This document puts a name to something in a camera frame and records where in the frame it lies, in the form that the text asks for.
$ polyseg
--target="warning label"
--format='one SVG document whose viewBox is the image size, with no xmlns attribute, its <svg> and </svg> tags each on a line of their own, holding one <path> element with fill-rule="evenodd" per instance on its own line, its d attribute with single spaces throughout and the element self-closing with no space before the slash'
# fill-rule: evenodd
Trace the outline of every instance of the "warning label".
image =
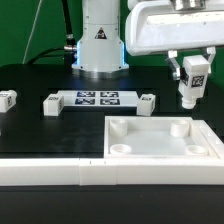
<svg viewBox="0 0 224 224">
<path fill-rule="evenodd" d="M 95 39 L 104 39 L 104 40 L 107 39 L 107 36 L 106 36 L 106 34 L 104 33 L 104 30 L 103 30 L 102 27 L 100 28 L 100 30 L 99 30 L 98 33 L 96 34 Z"/>
</svg>

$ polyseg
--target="green wall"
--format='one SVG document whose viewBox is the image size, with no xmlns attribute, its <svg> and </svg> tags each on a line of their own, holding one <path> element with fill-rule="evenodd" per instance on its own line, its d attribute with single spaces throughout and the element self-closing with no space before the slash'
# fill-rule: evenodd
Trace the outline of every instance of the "green wall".
<svg viewBox="0 0 224 224">
<path fill-rule="evenodd" d="M 0 1 L 0 66 L 22 63 L 39 0 Z M 69 0 L 73 33 L 78 40 L 82 35 L 82 1 Z M 127 0 L 121 0 L 121 39 L 124 40 L 125 20 L 129 13 Z M 65 44 L 65 26 L 61 0 L 44 0 L 28 59 L 39 52 Z M 217 50 L 212 79 L 224 88 L 224 50 Z M 131 57 L 127 63 L 141 66 L 165 66 L 164 55 Z M 38 63 L 62 64 L 62 58 L 41 59 Z"/>
</svg>

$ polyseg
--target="white cube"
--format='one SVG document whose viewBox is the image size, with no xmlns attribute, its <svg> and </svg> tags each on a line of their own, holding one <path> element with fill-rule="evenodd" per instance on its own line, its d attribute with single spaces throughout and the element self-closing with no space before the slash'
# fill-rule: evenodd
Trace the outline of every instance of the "white cube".
<svg viewBox="0 0 224 224">
<path fill-rule="evenodd" d="M 150 117 L 155 109 L 156 96 L 143 94 L 137 103 L 137 115 Z"/>
<path fill-rule="evenodd" d="M 0 113 L 6 113 L 16 104 L 17 93 L 13 90 L 0 92 Z"/>
<path fill-rule="evenodd" d="M 58 116 L 64 108 L 64 96 L 50 94 L 43 104 L 44 116 Z"/>
</svg>

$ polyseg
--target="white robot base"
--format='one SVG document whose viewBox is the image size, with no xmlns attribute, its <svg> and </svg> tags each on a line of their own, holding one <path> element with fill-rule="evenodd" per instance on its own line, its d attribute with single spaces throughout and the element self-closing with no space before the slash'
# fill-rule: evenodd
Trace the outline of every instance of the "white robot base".
<svg viewBox="0 0 224 224">
<path fill-rule="evenodd" d="M 128 71 L 124 43 L 119 37 L 120 1 L 82 0 L 82 4 L 83 36 L 77 44 L 73 73 L 88 78 L 113 78 Z"/>
</svg>

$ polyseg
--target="metal bracket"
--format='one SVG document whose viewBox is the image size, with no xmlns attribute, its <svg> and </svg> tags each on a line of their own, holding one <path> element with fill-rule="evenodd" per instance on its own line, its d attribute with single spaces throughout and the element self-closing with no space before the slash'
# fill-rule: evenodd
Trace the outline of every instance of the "metal bracket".
<svg viewBox="0 0 224 224">
<path fill-rule="evenodd" d="M 212 62 L 215 58 L 215 55 L 216 55 L 216 48 L 215 47 L 207 47 L 207 48 L 203 49 L 203 56 L 210 64 L 212 64 Z M 212 73 L 212 69 L 211 69 L 211 66 L 210 66 L 208 74 L 211 75 L 211 73 Z"/>
<path fill-rule="evenodd" d="M 181 67 L 176 61 L 177 51 L 170 50 L 168 51 L 168 57 L 166 58 L 166 63 L 169 65 L 170 69 L 173 72 L 173 79 L 180 80 L 181 78 Z"/>
</svg>

